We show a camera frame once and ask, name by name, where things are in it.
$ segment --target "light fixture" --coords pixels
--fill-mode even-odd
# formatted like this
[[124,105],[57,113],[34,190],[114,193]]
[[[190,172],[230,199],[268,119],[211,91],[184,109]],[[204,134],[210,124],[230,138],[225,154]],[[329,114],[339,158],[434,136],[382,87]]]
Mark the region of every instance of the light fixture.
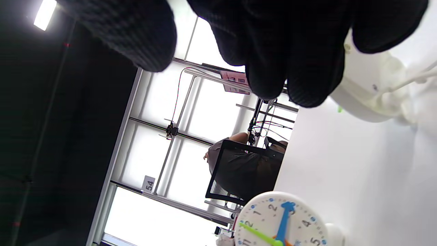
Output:
[[36,14],[35,22],[33,24],[45,31],[47,25],[50,22],[50,19],[52,18],[52,14],[53,11],[55,11],[55,8],[55,0],[43,0],[41,6],[39,7],[38,13]]

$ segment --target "window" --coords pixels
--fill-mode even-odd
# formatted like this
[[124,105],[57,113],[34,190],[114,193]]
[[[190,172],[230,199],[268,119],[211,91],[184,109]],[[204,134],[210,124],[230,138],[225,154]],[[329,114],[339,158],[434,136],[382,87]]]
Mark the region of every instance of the window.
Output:
[[215,246],[215,227],[199,216],[117,188],[105,233],[137,246]]

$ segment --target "person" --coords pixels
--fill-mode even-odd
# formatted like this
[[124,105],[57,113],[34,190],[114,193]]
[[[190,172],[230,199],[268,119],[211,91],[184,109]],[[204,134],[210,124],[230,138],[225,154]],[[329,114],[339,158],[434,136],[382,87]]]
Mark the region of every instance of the person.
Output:
[[[223,140],[226,139],[246,144],[249,135],[243,132]],[[223,140],[213,144],[203,157],[209,165],[211,174],[217,165]],[[280,143],[287,146],[285,141],[280,141]],[[285,148],[275,144],[270,149],[285,153]],[[215,181],[232,195],[249,201],[258,194],[273,190],[281,163],[282,160],[268,158],[258,153],[225,149],[215,175]]]

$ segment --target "paper sign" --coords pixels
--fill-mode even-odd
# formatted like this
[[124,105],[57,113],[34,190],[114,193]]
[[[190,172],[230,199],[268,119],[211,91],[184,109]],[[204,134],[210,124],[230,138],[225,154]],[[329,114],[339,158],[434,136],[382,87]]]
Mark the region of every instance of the paper sign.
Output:
[[142,183],[142,192],[151,193],[153,189],[153,184],[155,183],[155,178],[144,176],[144,181]]
[[[247,82],[246,74],[245,73],[238,73],[238,72],[230,72],[230,71],[220,71],[220,76],[224,80],[228,80],[230,82],[234,82],[237,84],[244,84],[249,85]],[[225,91],[227,92],[233,92],[233,93],[240,93],[240,94],[246,94],[250,95],[250,92],[237,89],[228,85],[223,85]]]

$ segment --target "clock face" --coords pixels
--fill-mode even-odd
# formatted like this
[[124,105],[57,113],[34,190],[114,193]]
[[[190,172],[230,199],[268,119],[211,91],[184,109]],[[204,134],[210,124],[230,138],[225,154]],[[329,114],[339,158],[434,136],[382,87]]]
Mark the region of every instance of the clock face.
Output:
[[[295,196],[276,191],[260,194],[244,206],[234,236],[236,246],[325,246],[329,242],[325,224],[312,209]],[[262,236],[283,244],[267,242]]]

